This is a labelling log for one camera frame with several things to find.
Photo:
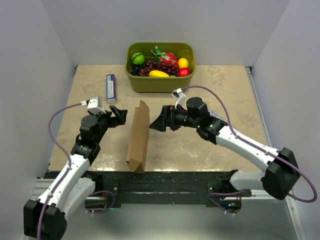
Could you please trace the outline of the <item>brown cardboard box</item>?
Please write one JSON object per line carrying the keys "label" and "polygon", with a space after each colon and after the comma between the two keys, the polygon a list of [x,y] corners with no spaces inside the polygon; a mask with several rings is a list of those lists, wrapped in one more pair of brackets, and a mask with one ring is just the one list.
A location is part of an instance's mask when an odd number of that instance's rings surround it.
{"label": "brown cardboard box", "polygon": [[150,134],[150,109],[140,100],[139,106],[134,109],[126,154],[126,163],[129,171],[135,174],[144,174],[146,168],[147,150]]}

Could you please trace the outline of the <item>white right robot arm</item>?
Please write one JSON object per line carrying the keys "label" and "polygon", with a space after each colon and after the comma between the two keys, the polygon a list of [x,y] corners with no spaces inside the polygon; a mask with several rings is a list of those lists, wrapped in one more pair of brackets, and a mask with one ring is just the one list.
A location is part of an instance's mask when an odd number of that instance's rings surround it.
{"label": "white right robot arm", "polygon": [[234,130],[231,124],[208,109],[200,97],[176,97],[174,105],[164,105],[150,129],[165,132],[180,127],[196,129],[205,141],[224,147],[250,161],[258,172],[238,171],[223,183],[223,192],[230,197],[240,190],[264,190],[278,200],[284,200],[300,178],[297,161],[288,148],[278,150],[259,143]]}

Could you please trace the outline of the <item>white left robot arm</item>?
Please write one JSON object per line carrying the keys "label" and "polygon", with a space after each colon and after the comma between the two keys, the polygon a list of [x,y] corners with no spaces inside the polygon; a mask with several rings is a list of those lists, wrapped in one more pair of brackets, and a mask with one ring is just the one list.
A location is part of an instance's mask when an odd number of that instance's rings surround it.
{"label": "white left robot arm", "polygon": [[90,106],[81,102],[88,114],[82,118],[79,134],[67,162],[51,185],[35,200],[29,199],[23,207],[23,232],[37,240],[60,240],[64,236],[69,216],[86,197],[99,196],[104,184],[84,177],[100,151],[100,142],[109,128],[124,125],[128,111],[110,105],[104,110],[99,103]]}

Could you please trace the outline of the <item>purple toothpaste box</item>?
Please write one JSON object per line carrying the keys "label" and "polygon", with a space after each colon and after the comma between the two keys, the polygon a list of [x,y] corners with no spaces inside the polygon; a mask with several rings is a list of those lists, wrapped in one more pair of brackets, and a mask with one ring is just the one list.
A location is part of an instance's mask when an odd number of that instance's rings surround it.
{"label": "purple toothpaste box", "polygon": [[116,77],[114,74],[106,76],[106,101],[108,104],[116,103]]}

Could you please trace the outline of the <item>dark blue toy grapes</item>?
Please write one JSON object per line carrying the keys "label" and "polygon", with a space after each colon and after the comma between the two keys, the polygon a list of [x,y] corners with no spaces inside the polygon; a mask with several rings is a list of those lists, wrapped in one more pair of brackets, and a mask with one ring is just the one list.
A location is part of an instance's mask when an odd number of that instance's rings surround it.
{"label": "dark blue toy grapes", "polygon": [[140,65],[133,65],[130,74],[133,76],[139,76],[142,67]]}

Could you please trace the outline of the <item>yellow toy mango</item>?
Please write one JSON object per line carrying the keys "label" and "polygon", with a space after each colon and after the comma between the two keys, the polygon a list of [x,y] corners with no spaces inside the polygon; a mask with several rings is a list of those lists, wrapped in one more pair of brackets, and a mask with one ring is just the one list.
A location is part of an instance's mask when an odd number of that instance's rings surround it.
{"label": "yellow toy mango", "polygon": [[160,70],[152,70],[148,73],[149,77],[152,78],[167,78],[170,77],[169,74],[167,74],[166,72],[160,71]]}

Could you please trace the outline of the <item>red white snack packet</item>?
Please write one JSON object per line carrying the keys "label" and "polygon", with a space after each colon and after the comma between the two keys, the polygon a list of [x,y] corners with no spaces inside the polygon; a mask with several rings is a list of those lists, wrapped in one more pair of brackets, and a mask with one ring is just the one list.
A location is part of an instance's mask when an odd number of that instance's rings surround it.
{"label": "red white snack packet", "polygon": [[227,122],[227,120],[223,119],[221,116],[219,116],[216,112],[214,112],[213,110],[209,109],[208,110],[209,114],[211,117],[215,117],[221,121]]}

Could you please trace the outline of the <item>purple toy grape bunch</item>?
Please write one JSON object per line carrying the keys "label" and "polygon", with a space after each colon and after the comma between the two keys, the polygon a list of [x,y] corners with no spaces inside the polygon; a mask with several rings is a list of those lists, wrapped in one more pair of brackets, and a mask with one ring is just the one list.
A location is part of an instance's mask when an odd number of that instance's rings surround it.
{"label": "purple toy grape bunch", "polygon": [[138,72],[140,77],[148,77],[151,71],[160,71],[168,74],[169,76],[178,76],[179,68],[173,64],[166,64],[158,61],[146,61],[141,70]]}

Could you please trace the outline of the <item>red toy apple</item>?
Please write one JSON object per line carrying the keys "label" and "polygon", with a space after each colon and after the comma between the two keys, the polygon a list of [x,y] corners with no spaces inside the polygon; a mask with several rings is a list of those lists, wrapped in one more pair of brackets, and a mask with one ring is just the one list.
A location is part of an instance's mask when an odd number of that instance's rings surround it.
{"label": "red toy apple", "polygon": [[180,68],[178,72],[179,77],[187,77],[191,74],[191,71],[188,67]]}

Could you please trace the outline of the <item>green toy watermelon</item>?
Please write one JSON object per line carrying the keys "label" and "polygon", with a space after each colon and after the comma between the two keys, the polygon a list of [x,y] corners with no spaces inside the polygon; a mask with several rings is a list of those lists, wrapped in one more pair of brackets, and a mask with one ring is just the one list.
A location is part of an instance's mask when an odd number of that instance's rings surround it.
{"label": "green toy watermelon", "polygon": [[135,52],[131,56],[131,62],[134,65],[142,65],[145,62],[145,56],[141,52]]}

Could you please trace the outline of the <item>yellow toy lemon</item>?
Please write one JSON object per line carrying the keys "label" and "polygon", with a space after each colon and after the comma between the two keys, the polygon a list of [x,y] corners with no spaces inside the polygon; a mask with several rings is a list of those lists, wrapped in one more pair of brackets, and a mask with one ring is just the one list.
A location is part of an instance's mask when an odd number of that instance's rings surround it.
{"label": "yellow toy lemon", "polygon": [[186,58],[180,58],[178,60],[178,67],[179,69],[189,68],[189,61]]}

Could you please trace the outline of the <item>pink toy dragon fruit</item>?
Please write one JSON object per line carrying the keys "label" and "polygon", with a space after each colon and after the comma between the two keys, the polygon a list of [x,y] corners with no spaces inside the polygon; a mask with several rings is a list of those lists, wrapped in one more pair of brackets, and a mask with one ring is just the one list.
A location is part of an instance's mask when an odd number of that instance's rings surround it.
{"label": "pink toy dragon fruit", "polygon": [[154,50],[151,50],[151,52],[159,60],[160,63],[173,65],[176,67],[179,66],[178,59],[173,53],[161,51],[159,50],[158,46],[155,46]]}

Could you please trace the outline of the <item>olive green plastic bin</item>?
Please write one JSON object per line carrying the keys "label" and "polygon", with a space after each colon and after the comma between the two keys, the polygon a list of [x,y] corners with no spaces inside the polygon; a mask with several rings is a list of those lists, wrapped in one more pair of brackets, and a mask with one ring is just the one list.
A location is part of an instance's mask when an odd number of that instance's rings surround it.
{"label": "olive green plastic bin", "polygon": [[[146,61],[155,61],[156,56],[152,54],[155,47],[166,53],[171,53],[178,59],[185,58],[189,63],[190,74],[187,76],[158,77],[138,72],[133,73],[134,64],[132,56],[135,53],[144,55]],[[130,85],[138,93],[170,93],[174,89],[184,88],[190,85],[191,79],[196,71],[195,55],[193,48],[183,42],[135,42],[127,49],[125,73],[129,78]]]}

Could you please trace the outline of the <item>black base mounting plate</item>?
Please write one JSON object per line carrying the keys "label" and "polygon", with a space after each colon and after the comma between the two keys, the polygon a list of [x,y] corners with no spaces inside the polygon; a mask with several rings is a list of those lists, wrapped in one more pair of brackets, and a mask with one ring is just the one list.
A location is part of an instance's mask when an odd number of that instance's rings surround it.
{"label": "black base mounting plate", "polygon": [[147,171],[138,174],[128,171],[89,171],[83,177],[93,180],[96,196],[87,206],[120,208],[123,204],[205,205],[233,210],[241,207],[241,198],[251,191],[235,189],[232,171]]}

